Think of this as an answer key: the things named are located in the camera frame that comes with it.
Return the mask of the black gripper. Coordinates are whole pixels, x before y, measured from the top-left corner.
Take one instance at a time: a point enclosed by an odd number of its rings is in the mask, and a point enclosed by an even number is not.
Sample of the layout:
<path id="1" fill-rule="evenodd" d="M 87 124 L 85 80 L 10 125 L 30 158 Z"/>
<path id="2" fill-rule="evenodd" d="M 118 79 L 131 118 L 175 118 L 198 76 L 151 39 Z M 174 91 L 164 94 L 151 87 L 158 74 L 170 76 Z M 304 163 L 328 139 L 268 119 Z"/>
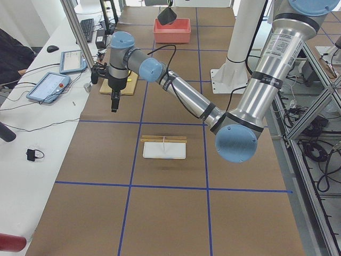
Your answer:
<path id="1" fill-rule="evenodd" d="M 112 90 L 111 92 L 111 111 L 113 113 L 116 113 L 119 108 L 119 102 L 120 102 L 120 90 L 115 91 Z"/>

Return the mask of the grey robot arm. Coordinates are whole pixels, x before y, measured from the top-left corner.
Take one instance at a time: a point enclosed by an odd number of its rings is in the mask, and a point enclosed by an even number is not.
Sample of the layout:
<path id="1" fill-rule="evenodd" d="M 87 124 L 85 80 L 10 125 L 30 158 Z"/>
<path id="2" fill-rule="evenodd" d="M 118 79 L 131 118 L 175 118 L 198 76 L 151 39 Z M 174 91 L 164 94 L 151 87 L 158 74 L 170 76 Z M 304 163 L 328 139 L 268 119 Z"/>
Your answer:
<path id="1" fill-rule="evenodd" d="M 266 44 L 237 107 L 222 111 L 164 63 L 135 46 L 134 37 L 117 31 L 111 39 L 108 84 L 112 88 L 112 111 L 117 111 L 120 90 L 128 72 L 147 82 L 158 83 L 164 91 L 215 134 L 219 155 L 229 162 L 242 163 L 256 152 L 264 130 L 263 118 L 304 43 L 316 36 L 337 1 L 283 1 L 274 13 L 273 34 Z"/>

